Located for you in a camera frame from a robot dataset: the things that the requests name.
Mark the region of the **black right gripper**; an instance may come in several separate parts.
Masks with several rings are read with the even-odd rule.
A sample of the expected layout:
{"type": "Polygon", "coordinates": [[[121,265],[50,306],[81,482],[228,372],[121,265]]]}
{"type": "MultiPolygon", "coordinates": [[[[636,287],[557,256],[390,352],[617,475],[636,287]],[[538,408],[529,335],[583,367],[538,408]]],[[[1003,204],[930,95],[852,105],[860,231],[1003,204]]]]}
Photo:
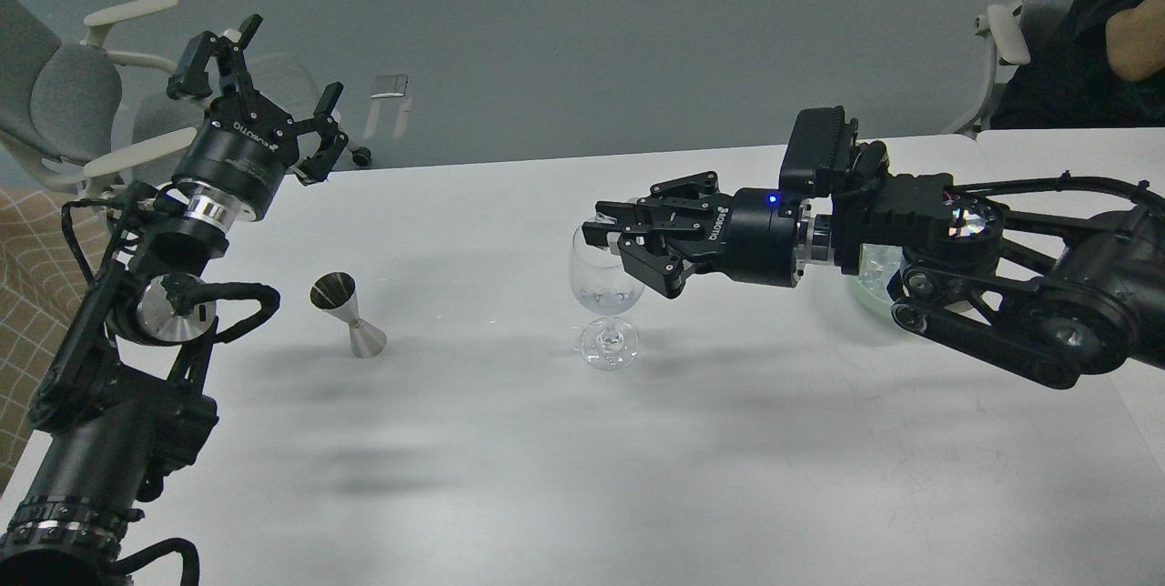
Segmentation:
{"type": "Polygon", "coordinates": [[[803,274],[805,202],[781,189],[723,195],[716,172],[662,181],[629,202],[599,202],[617,226],[582,223],[586,242],[619,248],[623,270],[665,298],[693,275],[720,271],[733,282],[793,288],[803,274]]]}

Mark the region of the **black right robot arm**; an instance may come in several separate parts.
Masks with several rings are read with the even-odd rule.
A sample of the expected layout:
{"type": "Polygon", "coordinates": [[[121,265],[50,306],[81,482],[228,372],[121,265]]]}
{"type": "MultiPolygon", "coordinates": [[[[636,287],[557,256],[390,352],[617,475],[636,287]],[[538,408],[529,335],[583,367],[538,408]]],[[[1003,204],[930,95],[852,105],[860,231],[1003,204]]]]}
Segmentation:
{"type": "Polygon", "coordinates": [[[899,250],[899,329],[1052,389],[1128,359],[1162,368],[1162,196],[1101,177],[983,181],[891,172],[841,106],[802,110],[775,188],[723,195],[715,172],[600,202],[582,240],[675,298],[694,274],[791,288],[806,264],[860,271],[899,250]]]}

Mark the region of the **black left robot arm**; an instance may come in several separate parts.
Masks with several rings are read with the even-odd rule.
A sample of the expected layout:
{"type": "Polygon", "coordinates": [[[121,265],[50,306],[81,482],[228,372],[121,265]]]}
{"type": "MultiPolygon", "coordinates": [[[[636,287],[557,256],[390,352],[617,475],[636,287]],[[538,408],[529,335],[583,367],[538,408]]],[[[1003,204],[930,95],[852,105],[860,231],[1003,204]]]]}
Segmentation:
{"type": "Polygon", "coordinates": [[[334,117],[341,84],[303,120],[255,89],[243,52],[261,22],[188,43],[167,93],[207,98],[209,111],[162,188],[134,181],[63,209],[66,232],[72,209],[113,210],[116,223],[98,269],[82,266],[87,292],[31,400],[29,423],[52,440],[5,528],[5,585],[129,585],[169,555],[183,585],[199,583],[192,541],[121,548],[141,504],[195,463],[218,423],[204,391],[216,345],[278,312],[270,285],[205,282],[203,271],[228,250],[234,223],[262,220],[287,172],[326,181],[350,143],[334,117]]]}

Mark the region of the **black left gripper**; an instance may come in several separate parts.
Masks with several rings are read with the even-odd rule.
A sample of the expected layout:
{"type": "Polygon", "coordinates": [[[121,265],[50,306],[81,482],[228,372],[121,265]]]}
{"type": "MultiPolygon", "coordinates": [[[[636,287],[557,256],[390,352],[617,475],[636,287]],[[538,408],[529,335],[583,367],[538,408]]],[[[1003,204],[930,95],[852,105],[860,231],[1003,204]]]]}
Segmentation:
{"type": "Polygon", "coordinates": [[[329,84],[312,117],[294,121],[278,108],[259,110],[257,89],[243,51],[263,17],[245,17],[238,38],[200,31],[188,42],[177,68],[167,82],[175,101],[203,101],[216,93],[209,83],[209,64],[218,69],[218,96],[209,103],[204,122],[188,153],[172,172],[171,183],[183,195],[193,188],[212,188],[240,203],[246,220],[261,221],[268,213],[289,167],[299,158],[295,137],[315,134],[319,146],[291,171],[304,188],[329,179],[350,135],[336,121],[343,83],[329,84]]]}

